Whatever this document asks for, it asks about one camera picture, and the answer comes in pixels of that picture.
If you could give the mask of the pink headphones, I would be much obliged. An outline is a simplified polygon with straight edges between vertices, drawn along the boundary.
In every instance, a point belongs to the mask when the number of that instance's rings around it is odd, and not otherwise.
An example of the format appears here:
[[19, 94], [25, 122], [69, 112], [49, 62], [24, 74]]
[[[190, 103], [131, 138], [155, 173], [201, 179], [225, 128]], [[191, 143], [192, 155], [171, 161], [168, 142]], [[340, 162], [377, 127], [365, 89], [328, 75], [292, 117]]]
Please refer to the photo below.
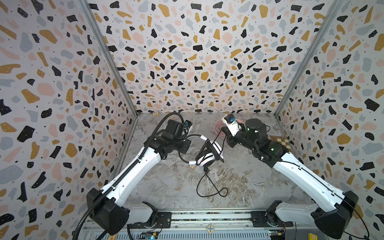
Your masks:
[[222, 139], [223, 139], [226, 135], [225, 135], [225, 133], [223, 133], [223, 132], [219, 133], [219, 131], [221, 130], [222, 127], [225, 127], [225, 126], [226, 126], [226, 124], [223, 123], [223, 121], [222, 121], [221, 119], [217, 120], [217, 121], [215, 122], [215, 124], [214, 124], [214, 131], [215, 131], [215, 134], [216, 134], [216, 135], [219, 134], [219, 137], [222, 138]]

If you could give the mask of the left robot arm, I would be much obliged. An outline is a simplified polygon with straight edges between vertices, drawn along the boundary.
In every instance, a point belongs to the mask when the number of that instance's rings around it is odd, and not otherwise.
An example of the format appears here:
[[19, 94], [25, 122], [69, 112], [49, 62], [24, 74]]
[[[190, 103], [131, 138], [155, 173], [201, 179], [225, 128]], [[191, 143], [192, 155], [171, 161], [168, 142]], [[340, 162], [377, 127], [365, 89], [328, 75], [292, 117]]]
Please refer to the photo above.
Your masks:
[[85, 214], [96, 222], [104, 235], [115, 235], [126, 225], [142, 224], [153, 228], [158, 224], [158, 209], [148, 202], [124, 207], [133, 189], [141, 179], [168, 154], [185, 154], [191, 142], [187, 135], [192, 127], [188, 120], [168, 120], [164, 130], [157, 126], [138, 155], [108, 184], [87, 194]]

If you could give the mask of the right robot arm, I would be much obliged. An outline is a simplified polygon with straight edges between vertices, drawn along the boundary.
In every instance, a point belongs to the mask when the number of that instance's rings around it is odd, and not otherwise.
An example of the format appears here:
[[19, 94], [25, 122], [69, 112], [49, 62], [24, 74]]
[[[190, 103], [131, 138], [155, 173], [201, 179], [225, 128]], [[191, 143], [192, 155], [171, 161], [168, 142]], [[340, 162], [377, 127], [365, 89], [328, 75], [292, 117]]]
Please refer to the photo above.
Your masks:
[[265, 219], [271, 226], [284, 222], [302, 223], [317, 227], [332, 239], [344, 234], [358, 203], [358, 196], [352, 191], [342, 190], [317, 176], [285, 146], [270, 140], [267, 126], [259, 119], [249, 119], [240, 124], [233, 114], [222, 118], [222, 128], [228, 145], [233, 148], [242, 145], [249, 149], [261, 162], [285, 175], [307, 195], [314, 204], [298, 205], [274, 201], [266, 210]]

